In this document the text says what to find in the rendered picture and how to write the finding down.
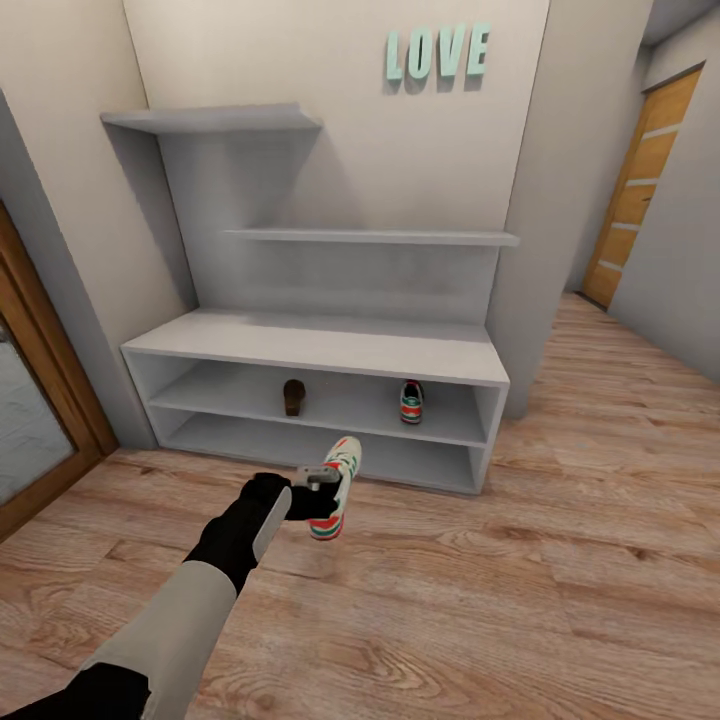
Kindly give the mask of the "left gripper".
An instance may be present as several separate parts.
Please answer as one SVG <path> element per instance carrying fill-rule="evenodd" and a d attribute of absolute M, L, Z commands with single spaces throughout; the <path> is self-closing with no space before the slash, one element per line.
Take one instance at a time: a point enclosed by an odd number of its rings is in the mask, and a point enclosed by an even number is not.
<path fill-rule="evenodd" d="M 306 521 L 309 519 L 328 519 L 333 511 L 337 510 L 337 503 L 332 494 L 325 491 L 312 491 L 297 487 L 302 495 L 302 509 L 292 521 Z"/>

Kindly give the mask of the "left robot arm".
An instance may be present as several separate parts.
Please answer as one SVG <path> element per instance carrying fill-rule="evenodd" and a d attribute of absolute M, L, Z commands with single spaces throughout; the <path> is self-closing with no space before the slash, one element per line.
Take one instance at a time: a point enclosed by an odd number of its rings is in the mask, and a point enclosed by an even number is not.
<path fill-rule="evenodd" d="M 59 691 L 0 720 L 184 720 L 247 573 L 283 519 L 328 519 L 334 467 L 298 467 L 294 487 L 256 473 L 237 501 L 203 529 L 164 585 Z"/>

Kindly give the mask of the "sandal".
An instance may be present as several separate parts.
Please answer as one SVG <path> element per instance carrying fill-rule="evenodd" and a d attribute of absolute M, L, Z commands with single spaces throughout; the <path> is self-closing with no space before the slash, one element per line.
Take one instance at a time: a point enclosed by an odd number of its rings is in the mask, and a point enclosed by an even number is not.
<path fill-rule="evenodd" d="M 297 417 L 300 411 L 300 400 L 305 398 L 305 386 L 302 381 L 291 379 L 285 383 L 283 389 L 285 396 L 286 416 Z"/>

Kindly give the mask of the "gym shoe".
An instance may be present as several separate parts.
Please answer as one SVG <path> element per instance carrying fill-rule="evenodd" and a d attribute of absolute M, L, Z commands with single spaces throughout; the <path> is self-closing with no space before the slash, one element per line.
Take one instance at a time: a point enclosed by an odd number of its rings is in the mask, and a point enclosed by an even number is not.
<path fill-rule="evenodd" d="M 405 379 L 401 387 L 401 419 L 419 424 L 422 419 L 424 389 L 417 379 Z"/>
<path fill-rule="evenodd" d="M 329 491 L 337 503 L 337 510 L 328 519 L 309 519 L 309 533 L 317 541 L 331 541 L 339 536 L 343 526 L 347 492 L 361 464 L 361 444 L 356 437 L 344 437 L 333 445 L 323 461 L 324 466 L 339 470 L 337 483 L 313 483 L 313 491 Z"/>

